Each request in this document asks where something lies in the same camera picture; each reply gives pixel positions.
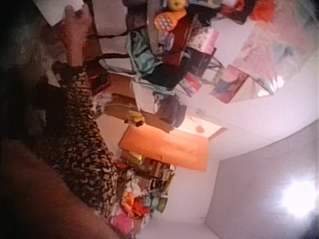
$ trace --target bright light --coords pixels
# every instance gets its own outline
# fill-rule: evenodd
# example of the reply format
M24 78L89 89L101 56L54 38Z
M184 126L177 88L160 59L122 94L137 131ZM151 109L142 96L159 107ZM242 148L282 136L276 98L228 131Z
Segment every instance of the bright light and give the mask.
M269 95L269 92L268 91L265 91L265 90L260 90L257 95L259 97L263 97L263 96L268 96Z
M307 215L316 206L316 188L312 182L294 182L285 191L283 205L297 217Z
M284 86L285 82L283 80L283 78L281 76L277 77L277 86L278 88L281 88L282 86Z

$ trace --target black cloth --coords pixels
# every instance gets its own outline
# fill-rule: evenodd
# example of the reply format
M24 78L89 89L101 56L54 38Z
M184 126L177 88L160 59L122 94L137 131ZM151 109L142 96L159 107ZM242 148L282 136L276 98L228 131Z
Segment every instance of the black cloth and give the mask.
M156 66L153 72L144 76L143 79L152 84L173 89L185 75L186 72L184 70L163 63Z

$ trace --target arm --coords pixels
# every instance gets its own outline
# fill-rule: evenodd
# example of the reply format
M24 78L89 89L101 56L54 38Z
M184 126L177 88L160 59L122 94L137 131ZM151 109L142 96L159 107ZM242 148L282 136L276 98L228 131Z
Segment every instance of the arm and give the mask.
M1 159L1 205L10 209L25 238L119 238L21 143L2 141Z

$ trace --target paper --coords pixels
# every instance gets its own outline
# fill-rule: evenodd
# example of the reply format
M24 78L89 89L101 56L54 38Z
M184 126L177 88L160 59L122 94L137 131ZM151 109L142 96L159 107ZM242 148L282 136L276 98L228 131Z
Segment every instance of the paper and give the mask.
M83 0L33 0L47 22L54 26L63 19L64 9L70 5L75 11L83 6Z

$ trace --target toy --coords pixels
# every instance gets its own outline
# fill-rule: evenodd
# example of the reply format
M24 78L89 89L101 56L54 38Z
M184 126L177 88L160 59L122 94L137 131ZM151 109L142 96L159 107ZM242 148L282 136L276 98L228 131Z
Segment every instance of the toy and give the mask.
M124 121L124 123L130 123L135 125L136 127L142 126L144 122L145 122L144 116L137 111L128 111L127 119Z
M154 18L154 25L158 31L172 31L177 26L178 20L185 15L185 9L174 12L162 12Z
M172 11L179 11L187 7L187 0L168 0L168 7Z

